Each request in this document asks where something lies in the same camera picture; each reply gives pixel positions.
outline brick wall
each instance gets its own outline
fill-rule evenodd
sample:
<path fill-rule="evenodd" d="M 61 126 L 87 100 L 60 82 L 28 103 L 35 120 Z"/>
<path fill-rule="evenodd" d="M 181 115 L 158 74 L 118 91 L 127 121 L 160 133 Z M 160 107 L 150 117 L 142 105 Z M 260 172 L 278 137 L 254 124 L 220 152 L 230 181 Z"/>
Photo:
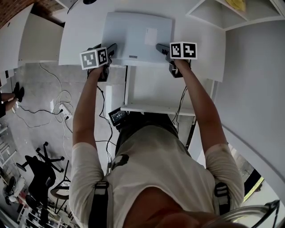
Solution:
<path fill-rule="evenodd" d="M 42 17 L 63 8 L 55 0 L 0 0 L 0 28 L 32 3 L 33 13 Z"/>

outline shoulder strap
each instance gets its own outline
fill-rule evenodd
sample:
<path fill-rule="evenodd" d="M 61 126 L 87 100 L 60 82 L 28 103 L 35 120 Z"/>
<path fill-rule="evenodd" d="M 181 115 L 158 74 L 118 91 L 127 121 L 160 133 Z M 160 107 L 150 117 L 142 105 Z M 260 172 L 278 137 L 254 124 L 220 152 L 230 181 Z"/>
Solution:
<path fill-rule="evenodd" d="M 108 181 L 95 184 L 92 208 L 89 215 L 88 228 L 113 227 L 113 190 Z"/>
<path fill-rule="evenodd" d="M 215 202 L 219 205 L 219 215 L 223 215 L 231 209 L 231 197 L 228 186 L 223 182 L 218 182 L 214 190 Z"/>

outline hand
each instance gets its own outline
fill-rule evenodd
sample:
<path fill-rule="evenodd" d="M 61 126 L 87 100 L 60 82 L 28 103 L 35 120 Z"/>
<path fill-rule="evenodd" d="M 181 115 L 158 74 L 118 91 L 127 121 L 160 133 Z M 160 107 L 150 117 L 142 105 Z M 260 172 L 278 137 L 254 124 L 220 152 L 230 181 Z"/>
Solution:
<path fill-rule="evenodd" d="M 180 71 L 191 70 L 189 63 L 183 59 L 175 59 L 174 63 Z"/>
<path fill-rule="evenodd" d="M 97 79 L 99 79 L 102 71 L 103 71 L 103 66 L 91 69 L 91 71 L 89 72 L 89 77 L 96 77 Z"/>

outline white cube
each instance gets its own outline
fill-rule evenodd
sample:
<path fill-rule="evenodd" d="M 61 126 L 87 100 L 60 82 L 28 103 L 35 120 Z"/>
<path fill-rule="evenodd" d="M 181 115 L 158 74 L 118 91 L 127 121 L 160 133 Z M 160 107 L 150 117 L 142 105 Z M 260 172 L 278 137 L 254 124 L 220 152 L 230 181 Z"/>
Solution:
<path fill-rule="evenodd" d="M 80 62 L 82 69 L 93 69 L 107 64 L 107 48 L 96 48 L 81 52 Z"/>
<path fill-rule="evenodd" d="M 170 43 L 171 59 L 197 59 L 197 43 L 172 42 Z"/>

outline white shelving unit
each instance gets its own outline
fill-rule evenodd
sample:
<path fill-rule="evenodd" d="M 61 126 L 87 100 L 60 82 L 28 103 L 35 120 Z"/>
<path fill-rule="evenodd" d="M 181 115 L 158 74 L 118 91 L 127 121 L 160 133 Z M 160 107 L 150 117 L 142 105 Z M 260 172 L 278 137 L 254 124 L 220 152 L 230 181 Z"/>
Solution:
<path fill-rule="evenodd" d="M 225 0 L 188 0 L 186 16 L 211 24 L 222 30 L 270 20 L 285 20 L 283 0 L 245 0 L 246 11 L 236 10 Z"/>

